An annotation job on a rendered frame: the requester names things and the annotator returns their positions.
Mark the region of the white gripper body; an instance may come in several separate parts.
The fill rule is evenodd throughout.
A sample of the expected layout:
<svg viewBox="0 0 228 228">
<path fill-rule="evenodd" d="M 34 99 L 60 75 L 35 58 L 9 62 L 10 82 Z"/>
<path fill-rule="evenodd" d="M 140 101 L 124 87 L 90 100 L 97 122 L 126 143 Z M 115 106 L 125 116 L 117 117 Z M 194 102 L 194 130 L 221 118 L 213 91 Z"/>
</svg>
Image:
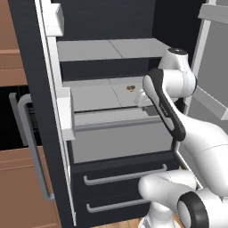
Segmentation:
<svg viewBox="0 0 228 228">
<path fill-rule="evenodd" d="M 149 110 L 154 107 L 151 99 L 147 96 L 143 89 L 138 91 L 134 100 L 135 105 L 142 110 Z"/>
</svg>

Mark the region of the grey fridge shelf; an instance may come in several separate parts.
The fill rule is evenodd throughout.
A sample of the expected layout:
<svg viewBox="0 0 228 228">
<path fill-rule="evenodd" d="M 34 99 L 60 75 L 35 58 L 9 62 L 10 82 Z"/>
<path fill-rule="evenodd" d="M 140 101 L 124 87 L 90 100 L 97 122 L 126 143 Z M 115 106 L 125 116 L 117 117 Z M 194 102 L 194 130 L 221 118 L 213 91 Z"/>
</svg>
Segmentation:
<svg viewBox="0 0 228 228">
<path fill-rule="evenodd" d="M 156 38 L 59 41 L 60 61 L 99 61 L 161 57 L 168 45 Z"/>
<path fill-rule="evenodd" d="M 106 110 L 134 107 L 135 97 L 143 88 L 142 77 L 121 77 L 64 82 L 69 87 L 74 102 L 74 111 Z M 126 90 L 134 85 L 133 92 Z"/>
</svg>

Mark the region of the grey fridge drawer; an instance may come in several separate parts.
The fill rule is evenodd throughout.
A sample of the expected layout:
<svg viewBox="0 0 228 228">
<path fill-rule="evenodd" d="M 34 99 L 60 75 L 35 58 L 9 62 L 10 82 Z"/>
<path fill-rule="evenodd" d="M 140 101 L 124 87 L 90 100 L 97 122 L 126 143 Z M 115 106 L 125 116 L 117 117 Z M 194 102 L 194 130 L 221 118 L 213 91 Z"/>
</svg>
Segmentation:
<svg viewBox="0 0 228 228">
<path fill-rule="evenodd" d="M 173 138 L 159 117 L 145 123 L 106 126 L 76 132 L 75 163 L 169 151 Z"/>
</svg>

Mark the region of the black freezer drawer front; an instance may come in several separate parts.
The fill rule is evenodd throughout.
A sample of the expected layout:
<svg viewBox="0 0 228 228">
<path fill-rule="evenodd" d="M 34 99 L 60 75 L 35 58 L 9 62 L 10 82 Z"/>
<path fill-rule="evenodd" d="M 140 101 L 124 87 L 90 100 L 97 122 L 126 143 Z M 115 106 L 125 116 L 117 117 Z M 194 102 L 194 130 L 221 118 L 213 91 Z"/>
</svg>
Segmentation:
<svg viewBox="0 0 228 228">
<path fill-rule="evenodd" d="M 86 204 L 90 204 L 91 208 L 95 208 L 139 199 L 142 199 L 142 197 L 137 192 L 101 199 L 76 199 L 75 209 L 77 216 L 77 228 L 91 228 L 98 225 L 111 224 L 143 217 L 148 213 L 151 203 L 143 203 L 137 206 L 112 209 L 98 213 L 89 213 L 86 209 Z"/>
<path fill-rule="evenodd" d="M 154 169 L 167 165 L 167 170 L 179 168 L 179 163 L 171 151 L 149 153 L 120 159 L 105 159 L 101 161 L 77 164 L 72 168 L 72 192 L 75 198 L 92 200 L 138 192 L 139 178 L 115 183 L 87 186 L 84 176 L 97 179 L 116 175 L 127 175 Z"/>
</svg>

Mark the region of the grey-lined fridge door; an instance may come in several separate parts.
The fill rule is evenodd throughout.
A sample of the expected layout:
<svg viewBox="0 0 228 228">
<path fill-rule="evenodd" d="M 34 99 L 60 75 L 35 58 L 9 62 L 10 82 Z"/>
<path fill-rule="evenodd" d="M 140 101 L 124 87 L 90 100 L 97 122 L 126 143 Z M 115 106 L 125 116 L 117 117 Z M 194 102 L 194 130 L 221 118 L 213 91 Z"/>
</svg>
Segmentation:
<svg viewBox="0 0 228 228">
<path fill-rule="evenodd" d="M 228 0 L 207 0 L 206 4 L 228 6 Z M 228 107 L 228 24 L 201 19 L 192 71 L 198 77 L 198 86 Z M 207 147 L 191 154 L 180 142 L 176 145 L 176 153 L 183 166 L 195 174 L 199 186 L 227 196 L 228 120 L 220 120 L 193 96 L 186 104 L 187 116 L 218 128 L 195 125 L 193 133 Z"/>
</svg>

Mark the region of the black fridge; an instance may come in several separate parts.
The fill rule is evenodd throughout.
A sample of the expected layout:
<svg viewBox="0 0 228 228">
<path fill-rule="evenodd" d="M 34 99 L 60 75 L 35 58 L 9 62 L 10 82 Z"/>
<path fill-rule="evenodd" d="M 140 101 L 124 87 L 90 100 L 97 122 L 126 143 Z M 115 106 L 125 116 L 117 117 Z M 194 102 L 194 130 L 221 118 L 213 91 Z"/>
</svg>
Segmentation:
<svg viewBox="0 0 228 228">
<path fill-rule="evenodd" d="M 45 34 L 55 92 L 58 88 L 65 87 L 63 83 L 68 81 L 121 77 L 142 77 L 143 79 L 151 69 L 156 69 L 159 66 L 165 54 L 153 58 L 60 61 L 57 49 L 59 41 L 156 38 L 168 45 L 167 49 L 176 48 L 186 51 L 192 71 L 192 62 L 201 25 L 201 19 L 198 16 L 200 7 L 207 0 L 51 0 L 51 2 L 61 4 L 64 16 L 64 34 L 62 37 L 48 37 Z M 184 115 L 186 115 L 185 111 L 187 109 L 186 100 L 192 97 L 193 94 L 184 98 L 174 98 L 173 100 L 176 108 Z M 48 190 L 53 193 L 33 103 L 29 103 L 27 109 Z M 76 132 L 92 129 L 93 127 L 145 123 L 155 117 L 159 117 L 163 122 L 155 106 L 149 110 L 142 110 L 135 105 L 134 107 L 106 110 L 74 111 L 75 139 Z M 72 192 L 72 168 L 77 164 L 105 159 L 75 163 L 72 153 L 72 141 L 74 140 L 65 141 L 63 139 L 63 143 L 68 166 L 70 193 L 76 217 L 75 228 L 77 228 L 75 200 L 79 198 L 75 198 Z M 179 163 L 179 168 L 173 170 L 188 170 L 183 166 L 176 153 L 178 143 L 180 142 L 173 138 L 169 150 Z"/>
</svg>

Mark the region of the black fridge door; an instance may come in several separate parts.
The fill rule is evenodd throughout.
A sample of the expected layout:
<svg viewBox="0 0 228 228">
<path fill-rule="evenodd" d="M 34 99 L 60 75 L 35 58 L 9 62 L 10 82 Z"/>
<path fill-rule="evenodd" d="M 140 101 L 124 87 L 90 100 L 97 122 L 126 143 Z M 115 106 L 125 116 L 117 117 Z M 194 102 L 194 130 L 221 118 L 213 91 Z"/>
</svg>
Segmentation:
<svg viewBox="0 0 228 228">
<path fill-rule="evenodd" d="M 68 166 L 40 0 L 9 0 L 62 228 L 75 228 Z"/>
</svg>

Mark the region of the grey door bin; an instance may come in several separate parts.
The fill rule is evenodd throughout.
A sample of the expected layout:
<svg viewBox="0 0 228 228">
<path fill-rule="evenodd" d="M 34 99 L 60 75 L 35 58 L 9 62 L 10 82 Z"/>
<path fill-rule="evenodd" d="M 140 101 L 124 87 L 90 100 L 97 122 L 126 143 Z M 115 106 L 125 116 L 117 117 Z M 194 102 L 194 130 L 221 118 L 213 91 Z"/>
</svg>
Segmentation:
<svg viewBox="0 0 228 228">
<path fill-rule="evenodd" d="M 228 6 L 203 4 L 200 7 L 198 18 L 228 24 Z"/>
<path fill-rule="evenodd" d="M 199 86 L 196 88 L 193 97 L 220 120 L 228 120 L 228 107 L 224 106 L 221 102 L 219 102 L 216 98 L 211 96 Z"/>
</svg>

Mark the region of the white door bin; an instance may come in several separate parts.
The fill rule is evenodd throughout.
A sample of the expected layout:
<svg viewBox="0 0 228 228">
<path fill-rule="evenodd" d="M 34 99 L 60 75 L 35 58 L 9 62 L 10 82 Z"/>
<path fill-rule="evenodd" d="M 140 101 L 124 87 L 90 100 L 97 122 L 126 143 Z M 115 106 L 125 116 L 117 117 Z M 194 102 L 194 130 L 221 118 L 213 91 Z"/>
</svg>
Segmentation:
<svg viewBox="0 0 228 228">
<path fill-rule="evenodd" d="M 45 33 L 48 37 L 62 37 L 64 34 L 64 16 L 60 3 L 41 0 Z"/>
<path fill-rule="evenodd" d="M 56 90 L 57 106 L 59 111 L 61 131 L 65 141 L 75 139 L 75 119 L 73 98 L 69 87 L 60 87 Z"/>
</svg>

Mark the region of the black oven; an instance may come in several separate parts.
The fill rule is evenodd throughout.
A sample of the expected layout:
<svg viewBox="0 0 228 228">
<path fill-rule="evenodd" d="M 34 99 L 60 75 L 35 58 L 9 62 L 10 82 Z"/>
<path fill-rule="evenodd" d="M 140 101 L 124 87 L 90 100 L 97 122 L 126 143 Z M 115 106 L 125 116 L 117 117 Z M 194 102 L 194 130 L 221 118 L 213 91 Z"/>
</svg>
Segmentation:
<svg viewBox="0 0 228 228">
<path fill-rule="evenodd" d="M 28 93 L 27 85 L 0 87 L 0 151 L 28 146 L 18 112 L 19 99 Z"/>
</svg>

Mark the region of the brown wooden cupboard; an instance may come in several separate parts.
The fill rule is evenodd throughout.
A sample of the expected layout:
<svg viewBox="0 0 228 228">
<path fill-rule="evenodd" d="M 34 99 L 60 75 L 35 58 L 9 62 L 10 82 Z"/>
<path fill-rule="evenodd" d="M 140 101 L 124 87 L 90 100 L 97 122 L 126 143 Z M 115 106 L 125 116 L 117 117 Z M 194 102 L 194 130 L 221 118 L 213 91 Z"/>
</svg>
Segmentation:
<svg viewBox="0 0 228 228">
<path fill-rule="evenodd" d="M 43 197 L 29 148 L 0 151 L 0 228 L 61 228 L 56 202 Z"/>
<path fill-rule="evenodd" d="M 0 0 L 0 86 L 26 84 L 8 0 Z"/>
</svg>

